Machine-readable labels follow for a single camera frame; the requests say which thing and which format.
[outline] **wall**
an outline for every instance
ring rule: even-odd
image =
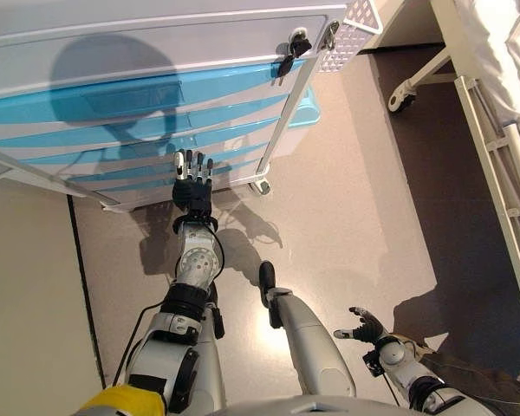
[[[0,180],[0,416],[71,414],[100,389],[66,197]]]
[[[366,49],[443,42],[429,0],[374,0],[383,33]]]

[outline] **hospital bed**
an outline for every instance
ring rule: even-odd
[[[445,47],[387,105],[399,112],[417,86],[454,81],[520,289],[520,0],[431,3]],[[448,62],[454,73],[438,73]]]

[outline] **white cabinet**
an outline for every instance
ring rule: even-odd
[[[216,187],[262,178],[327,27],[347,9],[85,3],[0,8],[0,166],[2,177],[118,211],[171,197],[180,148],[214,159]],[[298,30],[312,49],[277,79]]]

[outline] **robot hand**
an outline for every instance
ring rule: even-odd
[[[362,325],[357,329],[337,329],[333,333],[335,338],[352,338],[375,345],[378,340],[389,336],[389,333],[383,327],[381,322],[366,309],[353,306],[348,310],[361,318]]]
[[[202,164],[204,154],[199,152],[197,155],[197,165],[192,165],[192,151],[187,150],[185,155],[183,150],[175,153],[173,164],[177,170],[177,178],[173,187],[172,197],[175,205],[181,210],[191,210],[193,205],[200,207],[207,206],[211,201],[211,170],[214,161],[208,159],[206,163],[206,181],[203,178]]]
[[[202,164],[205,156],[199,152],[197,154],[197,165],[192,165],[192,151],[179,150],[173,157],[173,164],[177,170],[177,178],[173,186],[173,203],[187,213],[177,218],[173,222],[173,231],[179,234],[179,228],[184,222],[200,223],[213,225],[214,230],[218,229],[218,221],[211,217],[211,170],[214,161],[208,159],[206,163],[206,180]]]

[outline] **white bed leg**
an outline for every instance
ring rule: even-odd
[[[403,81],[391,94],[387,102],[387,108],[391,113],[398,113],[406,107],[410,106],[416,98],[416,87],[424,84],[433,84],[437,82],[453,82],[456,74],[438,74],[435,73],[451,60],[451,56],[447,48],[443,48],[436,54],[421,70],[416,74]]]

